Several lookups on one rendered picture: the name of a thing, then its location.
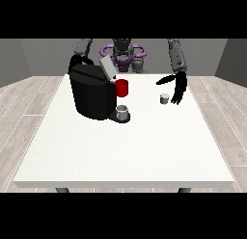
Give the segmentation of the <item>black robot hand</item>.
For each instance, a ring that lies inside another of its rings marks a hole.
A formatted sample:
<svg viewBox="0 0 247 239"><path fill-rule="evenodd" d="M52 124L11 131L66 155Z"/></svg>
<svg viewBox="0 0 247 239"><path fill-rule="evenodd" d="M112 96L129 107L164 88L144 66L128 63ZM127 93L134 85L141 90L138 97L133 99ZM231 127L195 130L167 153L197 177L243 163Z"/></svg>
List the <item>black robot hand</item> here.
<svg viewBox="0 0 247 239"><path fill-rule="evenodd" d="M92 65L94 62L86 56L73 55L69 61L69 72L71 72L75 65L82 65L83 63L86 65Z"/></svg>
<svg viewBox="0 0 247 239"><path fill-rule="evenodd" d="M172 81L176 81L175 91L171 102L179 105L183 94L187 89L187 76L185 71L179 71L177 74L171 74L166 77L162 77L156 82L157 85L163 85Z"/></svg>

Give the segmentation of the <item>pale grey machine lid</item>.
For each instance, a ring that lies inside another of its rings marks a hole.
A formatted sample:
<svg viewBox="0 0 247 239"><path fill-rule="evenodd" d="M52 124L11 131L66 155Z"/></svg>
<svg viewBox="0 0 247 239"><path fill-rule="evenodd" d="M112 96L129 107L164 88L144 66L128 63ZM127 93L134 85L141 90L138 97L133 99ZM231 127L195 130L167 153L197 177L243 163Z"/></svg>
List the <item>pale grey machine lid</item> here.
<svg viewBox="0 0 247 239"><path fill-rule="evenodd" d="M103 68L103 70L104 70L104 72L105 72L105 74L109 80L112 80L116 76L116 74L118 73L109 56L105 56L105 57L101 58L99 60L99 64Z"/></svg>

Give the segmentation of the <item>black coffee machine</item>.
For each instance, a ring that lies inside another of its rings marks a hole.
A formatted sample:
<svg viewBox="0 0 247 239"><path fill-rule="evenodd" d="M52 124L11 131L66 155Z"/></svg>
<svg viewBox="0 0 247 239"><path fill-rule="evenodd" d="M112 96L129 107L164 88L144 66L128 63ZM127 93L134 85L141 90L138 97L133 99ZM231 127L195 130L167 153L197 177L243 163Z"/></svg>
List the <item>black coffee machine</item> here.
<svg viewBox="0 0 247 239"><path fill-rule="evenodd" d="M76 110L92 120L113 120L118 123L130 121L117 119L117 98L115 81L107 79L101 66L75 65L69 72Z"/></svg>

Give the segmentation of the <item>small grey cup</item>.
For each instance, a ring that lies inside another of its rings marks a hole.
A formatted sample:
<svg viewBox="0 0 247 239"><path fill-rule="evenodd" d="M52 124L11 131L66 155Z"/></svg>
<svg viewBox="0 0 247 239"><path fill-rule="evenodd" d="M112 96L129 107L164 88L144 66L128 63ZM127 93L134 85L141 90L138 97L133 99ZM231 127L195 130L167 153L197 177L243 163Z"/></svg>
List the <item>small grey cup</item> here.
<svg viewBox="0 0 247 239"><path fill-rule="evenodd" d="M117 119L118 120L126 120L128 117L128 109L125 105L119 105L116 108Z"/></svg>

